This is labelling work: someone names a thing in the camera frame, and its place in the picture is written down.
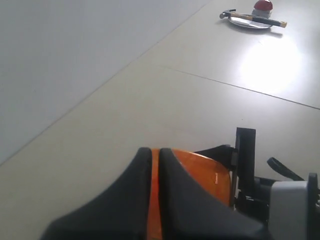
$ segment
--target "black metal part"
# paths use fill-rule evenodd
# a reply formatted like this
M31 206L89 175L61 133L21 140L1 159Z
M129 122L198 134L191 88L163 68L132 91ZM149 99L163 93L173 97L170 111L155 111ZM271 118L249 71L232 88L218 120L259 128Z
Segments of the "black metal part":
M235 148L230 145L221 145L201 151L195 151L195 154L200 154L210 159L221 163L225 168L233 171L235 166L232 164L233 152L236 151Z
M255 186L256 130L238 127L235 145L238 148L238 188L251 197Z
M319 219L320 216L316 211L318 201L318 176L316 173L310 173L307 183L308 191L308 210L307 210L307 239L320 239Z

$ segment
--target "hammer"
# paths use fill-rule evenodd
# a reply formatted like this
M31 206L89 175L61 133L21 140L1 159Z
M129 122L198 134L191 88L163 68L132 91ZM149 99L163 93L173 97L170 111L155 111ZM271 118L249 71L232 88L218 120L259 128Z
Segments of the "hammer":
M285 28L287 26L286 21L276 21L276 20L271 20L268 18L260 17L260 16L254 16L254 15L243 15L243 14L236 13L235 11L236 11L235 9L226 10L220 14L220 18L223 19L225 17L228 17L228 18L233 17L233 18L239 18L239 19L246 19L253 22L257 22L257 23L278 26L281 28Z

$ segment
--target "orange plastic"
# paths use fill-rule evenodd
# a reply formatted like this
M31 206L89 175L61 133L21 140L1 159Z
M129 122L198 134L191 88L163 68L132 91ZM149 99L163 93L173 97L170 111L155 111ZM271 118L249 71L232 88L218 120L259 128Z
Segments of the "orange plastic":
M211 195L229 205L230 174L222 164L211 158L193 152L173 150L190 175ZM158 202L158 162L159 149L152 149L152 182L148 213L147 239L161 240L161 220Z

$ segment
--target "floor tile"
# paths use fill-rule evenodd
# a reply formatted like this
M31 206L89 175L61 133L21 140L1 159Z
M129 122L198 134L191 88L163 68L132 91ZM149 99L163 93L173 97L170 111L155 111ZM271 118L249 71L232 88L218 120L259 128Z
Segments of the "floor tile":
M0 167L1 240L38 239L49 222L103 191L138 147L189 151L254 128L256 175L273 156L320 169L320 111L136 61Z
M252 4L213 0L142 59L320 108L320 29L309 17L317 13L320 2L274 2L271 16L287 21L285 29L245 30L231 25L227 19L219 19L222 11L231 8L250 13Z

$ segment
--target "white plate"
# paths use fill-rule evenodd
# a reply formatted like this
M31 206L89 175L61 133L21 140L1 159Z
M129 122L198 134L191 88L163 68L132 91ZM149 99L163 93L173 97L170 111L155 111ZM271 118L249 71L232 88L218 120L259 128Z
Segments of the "white plate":
M272 25L250 21L250 20L246 20L238 17L229 17L228 19L230 23L240 27L248 28L248 29L269 29L272 27Z

